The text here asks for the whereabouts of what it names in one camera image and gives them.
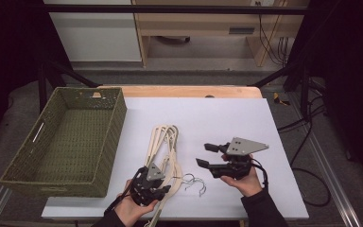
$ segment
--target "black curtain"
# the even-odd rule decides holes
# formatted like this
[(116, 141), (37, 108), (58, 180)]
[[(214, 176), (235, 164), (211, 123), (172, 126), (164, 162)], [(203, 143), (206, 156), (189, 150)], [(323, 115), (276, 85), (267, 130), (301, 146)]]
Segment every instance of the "black curtain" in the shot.
[[(0, 121), (9, 105), (9, 93), (37, 80), (40, 65), (57, 61), (71, 68), (48, 13), (30, 13), (25, 4), (42, 0), (0, 0)], [(54, 86), (65, 85), (59, 72), (50, 71)]]
[(325, 79), (328, 111), (348, 152), (363, 164), (363, 1), (341, 1), (315, 46), (310, 76)]

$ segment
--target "gray floor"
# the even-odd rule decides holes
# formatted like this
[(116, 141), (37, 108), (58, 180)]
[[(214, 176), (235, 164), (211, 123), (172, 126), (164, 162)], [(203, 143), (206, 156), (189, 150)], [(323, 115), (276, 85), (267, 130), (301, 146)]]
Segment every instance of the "gray floor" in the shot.
[[(205, 40), (205, 38), (192, 39), (200, 44), (210, 42), (225, 43), (225, 40)], [(162, 51), (150, 52), (150, 61), (155, 62), (146, 69), (126, 67), (120, 70), (105, 69), (94, 71), (86, 68), (79, 70), (80, 74), (86, 78), (92, 79), (97, 82), (105, 84), (218, 84), (218, 85), (247, 85), (258, 81), (269, 75), (272, 70), (278, 66), (270, 66), (268, 69), (257, 69), (250, 67), (250, 70), (244, 68), (246, 64), (252, 63), (252, 58), (246, 52), (232, 51), (234, 53), (225, 53), (225, 50), (220, 50), (220, 53), (214, 52), (213, 55), (218, 54), (219, 58), (223, 61), (211, 61), (204, 52), (205, 47), (199, 50), (191, 50), (186, 48), (183, 51), (175, 53), (171, 51), (174, 48), (179, 48), (180, 45), (186, 44), (173, 44), (164, 43), (164, 41), (154, 41), (153, 45), (159, 45)], [(244, 42), (234, 40), (229, 45), (245, 46)], [(185, 69), (183, 66), (185, 62), (190, 62), (190, 68)], [(199, 69), (199, 65), (203, 62), (211, 62)], [(228, 65), (239, 65), (231, 69)], [(73, 80), (67, 79), (69, 85), (78, 86)], [(269, 86), (262, 89), (263, 96), (268, 99), (269, 107), (273, 114), (275, 124), (277, 127), (282, 127), (298, 119), (293, 106), (286, 106), (276, 104), (273, 102), (273, 92), (281, 92), (280, 85), (283, 79), (272, 82)], [(284, 94), (283, 91), (279, 93), (281, 100), (288, 100), (289, 96)], [(317, 96), (314, 92), (310, 93), (311, 97)], [(0, 176), (8, 166), (13, 155), (21, 146), (30, 128), (38, 117), (39, 99), (37, 83), (32, 82), (25, 87), (19, 88), (10, 94), (10, 106), (6, 112), (4, 119), (0, 125)], [(350, 203), (352, 204), (358, 219), (363, 226), (363, 167), (356, 162), (347, 161), (344, 146), (341, 144), (334, 126), (331, 124), (327, 115), (319, 114), (314, 117), (313, 133), (317, 136), (322, 149), (325, 152), (328, 160), (333, 166), (339, 181), (341, 182), (344, 191), (346, 192)], [(286, 155), (289, 159), (292, 158), (299, 144), (304, 138), (303, 127), (294, 129), (293, 131), (281, 133), (281, 139), (285, 147)], [(320, 175), (320, 169), (314, 159), (312, 148), (306, 144), (300, 155), (298, 156), (295, 167), (303, 167), (310, 170), (317, 175)], [(326, 199), (326, 191), (323, 185), (315, 178), (310, 177), (301, 172), (295, 172), (299, 188), (302, 191), (303, 197), (307, 201), (313, 203), (323, 202)], [(40, 218), (43, 210), (44, 199), (31, 199), (26, 198), (20, 194), (13, 193), (8, 201), (6, 208), (3, 210), (0, 221), (43, 221)], [(306, 205), (310, 218), (307, 220), (290, 221), (290, 226), (346, 226), (342, 220), (337, 207), (332, 200), (325, 207), (315, 207)], [(233, 225), (234, 223), (160, 223), (159, 226), (225, 226)]]

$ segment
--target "basket handle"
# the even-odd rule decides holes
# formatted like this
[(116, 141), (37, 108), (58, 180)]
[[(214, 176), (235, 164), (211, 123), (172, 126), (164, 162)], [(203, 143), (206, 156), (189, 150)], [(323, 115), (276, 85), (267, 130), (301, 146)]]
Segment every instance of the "basket handle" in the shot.
[(41, 132), (43, 131), (43, 127), (45, 126), (45, 122), (40, 119), (36, 123), (36, 127), (34, 128), (33, 132), (30, 134), (30, 139), (33, 143), (37, 141), (38, 137), (40, 136)]
[(83, 98), (92, 98), (92, 97), (103, 97), (100, 90), (94, 90), (94, 91), (83, 91), (80, 92), (80, 96)]

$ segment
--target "black sleeve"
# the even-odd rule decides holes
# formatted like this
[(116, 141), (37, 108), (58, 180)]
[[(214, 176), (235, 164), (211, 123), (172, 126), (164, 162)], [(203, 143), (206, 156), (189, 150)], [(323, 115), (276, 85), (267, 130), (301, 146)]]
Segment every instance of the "black sleeve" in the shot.
[(241, 201), (249, 216), (250, 227), (287, 226), (267, 190), (262, 190), (251, 197), (243, 197)]
[(108, 212), (103, 218), (101, 218), (92, 227), (125, 227), (122, 220), (117, 216), (116, 212)]

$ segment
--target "cable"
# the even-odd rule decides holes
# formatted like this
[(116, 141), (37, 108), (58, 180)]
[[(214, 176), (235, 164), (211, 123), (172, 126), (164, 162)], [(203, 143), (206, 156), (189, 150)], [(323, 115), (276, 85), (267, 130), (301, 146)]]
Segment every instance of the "cable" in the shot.
[[(300, 143), (300, 145), (299, 145), (299, 147), (298, 147), (297, 151), (295, 152), (295, 154), (294, 154), (293, 158), (292, 158), (292, 159), (291, 159), (291, 161), (290, 161), (290, 167), (291, 167), (291, 169), (292, 169), (293, 171), (301, 171), (301, 172), (305, 172), (305, 173), (307, 173), (307, 174), (309, 174), (309, 175), (311, 175), (311, 176), (315, 177), (315, 178), (316, 178), (317, 180), (319, 180), (319, 181), (320, 181), (320, 182), (324, 185), (324, 187), (326, 188), (326, 191), (327, 191), (327, 199), (326, 199), (326, 201), (325, 201), (325, 202), (322, 202), (322, 203), (313, 203), (313, 202), (307, 201), (307, 200), (305, 200), (305, 199), (302, 199), (304, 203), (306, 203), (306, 204), (308, 204), (308, 205), (316, 206), (316, 207), (323, 207), (323, 206), (326, 206), (327, 204), (329, 204), (329, 202), (330, 202), (330, 200), (331, 200), (331, 192), (330, 192), (330, 190), (329, 190), (329, 188), (328, 188), (328, 186), (327, 186), (326, 182), (325, 182), (325, 181), (324, 181), (321, 177), (317, 176), (315, 173), (312, 173), (311, 171), (306, 170), (306, 169), (303, 169), (303, 168), (293, 167), (293, 164), (294, 164), (294, 161), (296, 160), (297, 156), (300, 154), (300, 152), (301, 152), (301, 150), (302, 150), (302, 148), (303, 148), (303, 145), (305, 144), (306, 140), (308, 139), (309, 135), (311, 134), (312, 126), (313, 126), (313, 122), (312, 122), (313, 117), (314, 117), (314, 116), (316, 116), (316, 115), (318, 115), (318, 114), (323, 113), (323, 111), (320, 111), (320, 112), (319, 112), (319, 109), (320, 109), (320, 108), (323, 108), (323, 107), (324, 107), (324, 105), (320, 105), (320, 106), (319, 106), (319, 107), (317, 107), (315, 110), (311, 110), (311, 109), (312, 109), (312, 105), (313, 105), (313, 103), (314, 103), (316, 100), (320, 99), (320, 98), (322, 98), (322, 96), (317, 96), (317, 97), (313, 98), (311, 101), (309, 101), (309, 102), (308, 102), (308, 112), (310, 113), (310, 115), (309, 115), (309, 117), (308, 117), (308, 121), (307, 121), (306, 123), (304, 123), (304, 125), (305, 125), (305, 124), (307, 124), (307, 123), (309, 123), (309, 124), (310, 124), (310, 126), (309, 126), (309, 129), (308, 129), (307, 134), (306, 134), (306, 135), (305, 135), (305, 137), (303, 138), (303, 140), (302, 140), (302, 142)], [(291, 123), (291, 124), (289, 124), (289, 125), (287, 125), (287, 126), (285, 126), (285, 127), (281, 127), (281, 129), (287, 129), (287, 128), (289, 128), (289, 127), (293, 127), (293, 126), (295, 126), (295, 125), (299, 124), (299, 123), (300, 123), (300, 122), (302, 122), (302, 121), (304, 121), (304, 119), (303, 119), (303, 118), (302, 118), (302, 119), (300, 119), (300, 120), (298, 120), (298, 121), (296, 121), (296, 122), (293, 122), (293, 123)]]
[(257, 164), (255, 164), (255, 163), (251, 163), (251, 165), (252, 166), (254, 166), (254, 167), (256, 167), (256, 168), (259, 168), (261, 171), (262, 171), (262, 173), (263, 173), (263, 175), (264, 175), (264, 181), (262, 182), (262, 184), (264, 185), (264, 189), (265, 190), (268, 190), (268, 185), (269, 185), (269, 183), (268, 183), (268, 174), (267, 174), (267, 172), (265, 171), (265, 169), (262, 167), (262, 165), (261, 165), (261, 163), (260, 162), (258, 162), (258, 160), (256, 160), (256, 159), (252, 159), (255, 163), (257, 163)]
[[(269, 55), (269, 57), (270, 57), (270, 59), (272, 60), (272, 62), (273, 63), (275, 63), (275, 64), (282, 64), (282, 62), (279, 60), (279, 59), (277, 59), (276, 58), (276, 56), (275, 56), (275, 53), (273, 52), (273, 49), (272, 49), (272, 46), (270, 45), (270, 42), (269, 42), (269, 40), (268, 40), (268, 37), (267, 37), (267, 34), (265, 33), (265, 31), (264, 31), (264, 29), (262, 28), (262, 15), (261, 14), (259, 14), (258, 15), (258, 17), (259, 17), (259, 40), (261, 41), (261, 44), (262, 44), (262, 46), (265, 48), (265, 50), (267, 51), (267, 53), (268, 53), (268, 55)], [(264, 35), (265, 35), (265, 39), (267, 40), (267, 42), (268, 42), (268, 46), (269, 46), (269, 48), (270, 48), (270, 51), (271, 51), (271, 53), (269, 53), (269, 50), (268, 50), (268, 48), (265, 46), (265, 44), (264, 44), (264, 42), (262, 41), (262, 33), (264, 32)]]
[(308, 204), (308, 205), (312, 205), (312, 206), (317, 206), (317, 207), (323, 207), (323, 206), (326, 206), (327, 204), (329, 204), (329, 202), (331, 201), (331, 198), (332, 198), (332, 194), (331, 192), (329, 191), (328, 189), (328, 186), (326, 185), (326, 182), (320, 178), (319, 176), (317, 176), (316, 174), (306, 170), (306, 169), (303, 169), (303, 168), (297, 168), (297, 167), (292, 167), (291, 170), (293, 171), (301, 171), (301, 172), (304, 172), (304, 173), (307, 173), (313, 177), (315, 177), (316, 179), (318, 179), (326, 188), (326, 192), (327, 192), (327, 199), (325, 202), (323, 203), (313, 203), (313, 202), (310, 202), (310, 201), (306, 201), (305, 199), (302, 199), (304, 201), (304, 203)]
[[(325, 112), (324, 110), (321, 110), (321, 111), (319, 111), (319, 112), (317, 112), (316, 110), (314, 110), (311, 114), (312, 114), (312, 117), (314, 117), (314, 116), (317, 116), (318, 114), (322, 114), (322, 113), (324, 113), (324, 112)], [(299, 127), (302, 127), (302, 126), (304, 126), (304, 125), (306, 125), (306, 124), (308, 124), (308, 122), (305, 122), (305, 123), (303, 123), (303, 124), (301, 124), (301, 125), (299, 125), (299, 126), (295, 126), (295, 127), (291, 128), (291, 129), (289, 129), (289, 130), (287, 130), (287, 131), (279, 131), (279, 133), (281, 134), (281, 133), (286, 133), (286, 132), (289, 132), (289, 131), (293, 131), (293, 130), (295, 130), (295, 129), (299, 128)]]
[(319, 94), (324, 94), (325, 93), (325, 89), (320, 85), (320, 84), (318, 84), (317, 82), (315, 82), (314, 80), (312, 80), (312, 79), (310, 79), (309, 80), (309, 84), (308, 84), (308, 86), (309, 86), (309, 88), (311, 88), (311, 91), (312, 92), (314, 92), (314, 93), (316, 93), (317, 94), (317, 92), (319, 93)]
[[(261, 2), (258, 2), (255, 4), (255, 6), (258, 6), (260, 7), (261, 6)], [(288, 38), (286, 38), (286, 41), (285, 41), (285, 46), (283, 45), (283, 42), (282, 40), (284, 39), (284, 37), (281, 37), (283, 39), (279, 39), (279, 44), (278, 44), (278, 55), (276, 55), (273, 51), (273, 48), (270, 44), (270, 39), (268, 39), (268, 36), (267, 34), (265, 33), (265, 30), (264, 28), (262, 27), (262, 14), (258, 14), (258, 18), (259, 18), (259, 39), (261, 41), (261, 44), (262, 46), (265, 48), (265, 50), (267, 51), (270, 59), (272, 60), (273, 63), (275, 64), (279, 64), (279, 65), (282, 65), (283, 67), (285, 67), (286, 63), (287, 63), (287, 60), (286, 60), (286, 51), (287, 51), (287, 43), (288, 43)], [(265, 40), (267, 41), (267, 45), (269, 46), (269, 49), (267, 48), (267, 46), (264, 44), (263, 40), (262, 40), (262, 33), (264, 33), (264, 38)]]

